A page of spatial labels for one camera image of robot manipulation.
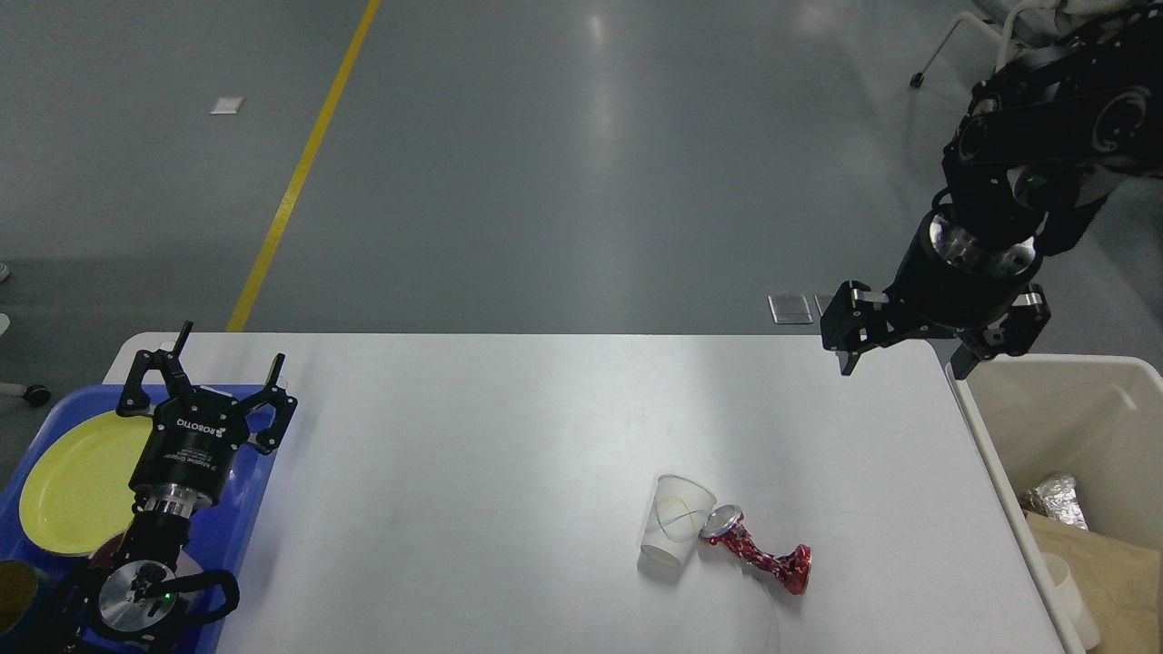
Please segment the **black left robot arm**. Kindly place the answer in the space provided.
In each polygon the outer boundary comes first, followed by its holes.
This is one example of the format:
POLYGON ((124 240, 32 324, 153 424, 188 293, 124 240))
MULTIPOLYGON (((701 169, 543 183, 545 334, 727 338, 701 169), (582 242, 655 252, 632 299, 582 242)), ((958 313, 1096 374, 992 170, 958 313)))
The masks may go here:
POLYGON ((133 517, 107 556, 74 564, 17 639, 17 653, 105 653, 109 642, 172 653, 186 630, 217 623, 238 606, 229 569, 179 574, 199 510, 214 509, 235 479, 244 447, 273 455, 297 410, 280 384, 277 353, 265 385, 238 398, 195 385, 180 364, 192 330, 174 347, 138 351, 115 407, 145 417, 150 431, 128 479, 133 517))

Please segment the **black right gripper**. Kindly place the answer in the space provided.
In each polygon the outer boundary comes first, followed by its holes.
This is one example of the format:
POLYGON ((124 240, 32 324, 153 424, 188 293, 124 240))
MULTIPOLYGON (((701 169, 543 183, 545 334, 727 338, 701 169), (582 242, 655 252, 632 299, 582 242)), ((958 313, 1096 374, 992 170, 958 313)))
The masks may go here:
POLYGON ((1044 257, 1034 239, 991 250, 954 220, 950 207, 932 209, 919 223, 890 290, 875 292, 843 282, 820 317, 825 351, 851 376, 868 351, 955 330, 959 348, 949 360, 955 381, 1000 355, 1030 351, 1051 311, 1039 284, 1030 284, 1044 257))

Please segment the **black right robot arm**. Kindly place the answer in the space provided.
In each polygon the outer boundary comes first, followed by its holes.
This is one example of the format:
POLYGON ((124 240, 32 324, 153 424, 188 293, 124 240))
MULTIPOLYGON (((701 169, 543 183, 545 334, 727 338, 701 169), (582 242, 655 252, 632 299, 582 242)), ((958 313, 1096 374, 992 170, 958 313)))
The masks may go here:
POLYGON ((941 166, 889 287, 846 280, 822 312, 843 376, 914 339, 959 340, 959 381, 1030 351, 1051 317, 1044 260, 1079 243, 1123 178, 1160 177, 1158 1, 1014 5, 941 166))

